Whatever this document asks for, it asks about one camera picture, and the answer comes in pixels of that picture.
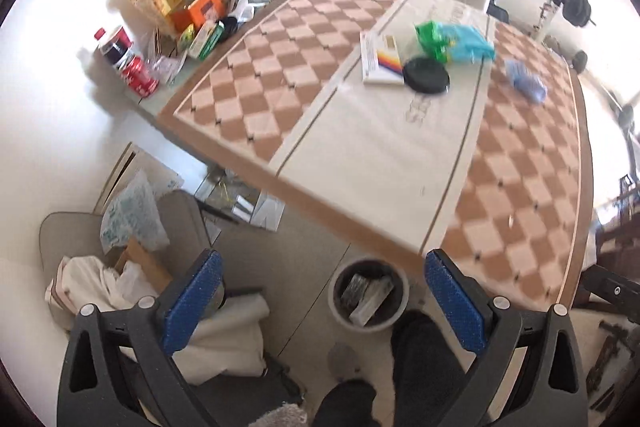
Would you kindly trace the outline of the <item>red cola can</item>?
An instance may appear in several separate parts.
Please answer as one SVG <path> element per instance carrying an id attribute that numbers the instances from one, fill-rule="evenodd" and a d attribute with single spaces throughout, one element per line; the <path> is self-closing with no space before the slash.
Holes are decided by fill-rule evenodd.
<path id="1" fill-rule="evenodd" d="M 136 95 L 139 95 L 140 98 L 147 98 L 153 94 L 160 84 L 160 82 L 152 76 L 145 61 L 137 55 L 130 58 L 130 60 L 122 66 L 120 73 L 126 85 L 134 91 Z"/>

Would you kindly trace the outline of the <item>blue plastic wrapper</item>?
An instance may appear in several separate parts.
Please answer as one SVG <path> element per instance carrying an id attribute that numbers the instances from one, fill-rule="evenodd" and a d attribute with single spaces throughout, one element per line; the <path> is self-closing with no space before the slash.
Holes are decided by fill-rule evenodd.
<path id="1" fill-rule="evenodd" d="M 506 65 L 506 77 L 508 77 L 511 86 L 518 90 L 524 98 L 534 104 L 542 104 L 546 101 L 547 86 L 524 63 L 509 58 L 504 64 Z"/>

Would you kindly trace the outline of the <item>black dumbbell weight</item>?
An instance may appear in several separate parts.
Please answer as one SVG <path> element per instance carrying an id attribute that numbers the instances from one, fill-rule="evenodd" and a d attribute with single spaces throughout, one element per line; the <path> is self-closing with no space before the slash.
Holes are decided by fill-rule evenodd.
<path id="1" fill-rule="evenodd" d="M 588 0 L 564 0 L 563 17 L 574 27 L 585 27 L 591 20 Z"/>

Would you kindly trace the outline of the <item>white flat boxes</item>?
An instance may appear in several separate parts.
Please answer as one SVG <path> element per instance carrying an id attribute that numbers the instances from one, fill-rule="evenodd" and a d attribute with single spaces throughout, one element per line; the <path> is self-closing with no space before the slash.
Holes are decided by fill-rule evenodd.
<path id="1" fill-rule="evenodd" d="M 284 202 L 246 184 L 230 169 L 209 170 L 195 192 L 198 205 L 212 216 L 277 232 Z"/>

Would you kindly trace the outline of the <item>orange box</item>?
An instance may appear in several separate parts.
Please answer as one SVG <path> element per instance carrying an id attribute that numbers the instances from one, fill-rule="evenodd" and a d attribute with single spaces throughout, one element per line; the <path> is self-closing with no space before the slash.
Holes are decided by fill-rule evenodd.
<path id="1" fill-rule="evenodd" d="M 193 25 L 199 30 L 206 20 L 220 20 L 227 15 L 227 9 L 222 0 L 193 0 L 169 13 L 171 23 L 177 32 L 183 32 Z"/>

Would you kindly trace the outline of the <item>printed plastic bag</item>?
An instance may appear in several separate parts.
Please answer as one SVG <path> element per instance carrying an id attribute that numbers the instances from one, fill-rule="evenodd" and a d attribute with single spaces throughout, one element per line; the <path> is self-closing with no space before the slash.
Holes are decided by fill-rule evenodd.
<path id="1" fill-rule="evenodd" d="M 130 237 L 147 251 L 161 251 L 169 245 L 151 184 L 142 170 L 107 205 L 101 221 L 104 254 L 115 247 L 125 247 Z"/>

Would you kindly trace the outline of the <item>cola bottle red cap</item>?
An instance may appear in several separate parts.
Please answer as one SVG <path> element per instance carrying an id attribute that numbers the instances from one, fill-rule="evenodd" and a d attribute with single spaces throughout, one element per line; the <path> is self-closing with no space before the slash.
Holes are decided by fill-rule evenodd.
<path id="1" fill-rule="evenodd" d="M 113 67 L 116 67 L 132 49 L 132 41 L 122 26 L 117 26 L 111 32 L 99 28 L 93 37 L 96 39 L 96 48 Z"/>

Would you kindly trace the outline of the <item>black round lid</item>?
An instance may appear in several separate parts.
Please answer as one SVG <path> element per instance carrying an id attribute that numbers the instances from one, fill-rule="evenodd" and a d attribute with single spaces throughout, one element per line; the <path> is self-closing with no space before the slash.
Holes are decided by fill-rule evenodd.
<path id="1" fill-rule="evenodd" d="M 431 57 L 413 57 L 404 65 L 402 77 L 409 88 L 421 94 L 443 94 L 450 87 L 446 68 Z"/>

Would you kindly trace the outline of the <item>checkered dining table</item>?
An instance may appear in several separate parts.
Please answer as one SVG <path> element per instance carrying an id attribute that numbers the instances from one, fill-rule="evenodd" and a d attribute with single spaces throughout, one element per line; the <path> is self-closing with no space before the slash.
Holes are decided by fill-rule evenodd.
<path id="1" fill-rule="evenodd" d="M 451 64 L 423 95 L 362 81 L 360 34 L 419 53 L 429 20 L 479 30 L 493 61 Z M 517 60 L 547 86 L 534 104 Z M 592 162 L 582 87 L 521 31 L 454 0 L 273 0 L 160 106 L 183 145 L 370 253 L 416 269 L 434 248 L 488 291 L 570 306 L 585 257 Z"/>

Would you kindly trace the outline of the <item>brown cardboard box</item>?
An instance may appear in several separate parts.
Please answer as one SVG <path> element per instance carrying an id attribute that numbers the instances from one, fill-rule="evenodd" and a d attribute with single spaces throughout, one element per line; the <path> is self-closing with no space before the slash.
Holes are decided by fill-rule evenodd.
<path id="1" fill-rule="evenodd" d="M 128 261 L 139 265 L 146 280 L 151 284 L 157 294 L 164 291 L 172 281 L 172 276 L 163 265 L 154 255 L 148 253 L 134 237 L 128 239 L 126 248 L 122 251 L 115 263 L 115 270 L 119 274 L 122 274 Z"/>

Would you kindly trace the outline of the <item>white round trash bin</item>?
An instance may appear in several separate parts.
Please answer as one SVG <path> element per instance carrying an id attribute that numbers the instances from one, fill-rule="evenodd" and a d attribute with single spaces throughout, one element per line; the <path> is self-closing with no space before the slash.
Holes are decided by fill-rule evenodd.
<path id="1" fill-rule="evenodd" d="M 356 333 L 389 329 L 406 311 L 408 300 L 406 273 L 369 257 L 343 263 L 328 287 L 328 305 L 334 319 Z"/>

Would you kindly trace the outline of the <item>green blue snack bag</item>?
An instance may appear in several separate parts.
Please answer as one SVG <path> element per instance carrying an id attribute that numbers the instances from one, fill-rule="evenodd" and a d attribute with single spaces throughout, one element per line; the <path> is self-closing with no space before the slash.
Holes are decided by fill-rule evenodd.
<path id="1" fill-rule="evenodd" d="M 494 46 L 474 27 L 430 20 L 416 26 L 416 38 L 423 52 L 439 63 L 493 61 Z"/>

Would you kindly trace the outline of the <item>cream fabric cloth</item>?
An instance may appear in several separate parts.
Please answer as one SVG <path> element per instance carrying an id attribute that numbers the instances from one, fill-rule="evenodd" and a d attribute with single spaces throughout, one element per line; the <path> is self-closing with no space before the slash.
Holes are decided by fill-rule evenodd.
<path id="1" fill-rule="evenodd" d="M 94 256 L 65 257 L 54 270 L 44 300 L 54 321 L 70 331 L 85 305 L 101 312 L 122 311 L 144 297 L 157 298 L 160 347 L 188 384 L 197 386 L 219 375 L 262 376 L 267 363 L 259 321 L 270 313 L 264 297 L 226 297 L 213 306 L 222 288 L 222 260 L 215 251 L 174 282 L 177 287 L 160 295 L 139 263 L 127 261 L 117 271 Z"/>

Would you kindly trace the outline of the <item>white booklet with stripes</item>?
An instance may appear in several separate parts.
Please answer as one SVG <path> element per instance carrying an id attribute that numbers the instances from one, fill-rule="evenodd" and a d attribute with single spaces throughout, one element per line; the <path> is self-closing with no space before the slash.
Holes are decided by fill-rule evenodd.
<path id="1" fill-rule="evenodd" d="M 363 31 L 360 34 L 362 81 L 383 86 L 402 86 L 402 64 L 392 35 Z"/>

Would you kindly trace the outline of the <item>black trouser legs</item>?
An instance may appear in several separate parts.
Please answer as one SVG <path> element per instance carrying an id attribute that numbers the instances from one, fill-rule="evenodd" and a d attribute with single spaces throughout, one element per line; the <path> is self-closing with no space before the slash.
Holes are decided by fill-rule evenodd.
<path id="1" fill-rule="evenodd" d="M 439 326 L 419 311 L 402 314 L 390 338 L 394 359 L 394 424 L 435 426 L 464 383 L 465 371 Z M 338 384 L 324 397 L 314 426 L 376 426 L 374 387 L 362 377 L 337 375 Z"/>

